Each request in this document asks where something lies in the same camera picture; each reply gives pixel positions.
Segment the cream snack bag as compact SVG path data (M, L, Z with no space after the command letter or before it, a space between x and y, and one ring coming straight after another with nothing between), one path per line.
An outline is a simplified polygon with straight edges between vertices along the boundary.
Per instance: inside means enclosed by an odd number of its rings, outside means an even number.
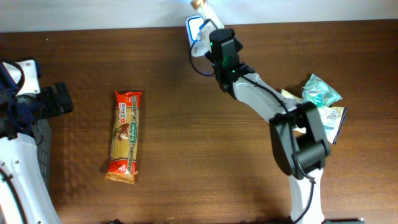
M303 99L293 94L289 93L286 90L280 90L280 94L288 99L294 100L298 103L303 103ZM338 140L338 135L340 133L341 128L344 125L345 117L346 117L346 107L322 107L318 108L321 121L323 123L323 127L325 130L325 134L327 140L332 143L336 144ZM296 127L294 131L299 133L306 133L306 128L298 128Z

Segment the white cosmetic tube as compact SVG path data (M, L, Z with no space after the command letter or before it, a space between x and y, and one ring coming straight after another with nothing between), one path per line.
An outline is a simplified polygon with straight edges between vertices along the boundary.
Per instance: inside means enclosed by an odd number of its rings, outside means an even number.
M190 4L204 20L210 19L217 28L224 29L224 24L207 0L191 0Z

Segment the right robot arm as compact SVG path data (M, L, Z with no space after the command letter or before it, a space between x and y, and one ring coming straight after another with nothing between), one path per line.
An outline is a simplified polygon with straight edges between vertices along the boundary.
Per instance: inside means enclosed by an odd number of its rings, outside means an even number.
M213 64L220 88L250 106L269 125L272 153L289 178L292 223L325 223L320 180L331 147L317 107L283 97L263 82L251 67L240 62L243 45L232 29L209 34L206 58Z

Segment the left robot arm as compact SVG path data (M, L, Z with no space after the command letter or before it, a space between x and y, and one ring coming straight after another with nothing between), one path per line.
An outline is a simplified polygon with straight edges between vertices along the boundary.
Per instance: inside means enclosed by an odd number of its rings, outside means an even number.
M73 111L64 82L40 87L38 61L1 60L1 223L60 223L51 201L51 129L47 120Z

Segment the orange spaghetti packet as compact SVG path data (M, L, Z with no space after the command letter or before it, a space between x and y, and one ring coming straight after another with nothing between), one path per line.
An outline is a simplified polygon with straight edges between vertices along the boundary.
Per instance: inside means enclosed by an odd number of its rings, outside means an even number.
M136 183L141 92L114 92L116 106L106 179Z

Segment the teal Kleenex tissue pack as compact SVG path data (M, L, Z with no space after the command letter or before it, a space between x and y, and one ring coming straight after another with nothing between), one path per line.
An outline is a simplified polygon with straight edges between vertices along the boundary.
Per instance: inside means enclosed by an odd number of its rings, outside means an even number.
M304 90L302 96L304 102L311 102L317 108L324 107L322 94L318 90Z

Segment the teal crinkled snack packet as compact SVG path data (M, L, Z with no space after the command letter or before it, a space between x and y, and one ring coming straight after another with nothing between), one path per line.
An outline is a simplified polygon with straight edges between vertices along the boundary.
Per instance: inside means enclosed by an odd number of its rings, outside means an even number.
M322 94L324 107L328 107L333 103L343 99L343 97L336 90L334 90L330 85L328 85L315 74L310 76L302 90L318 90Z

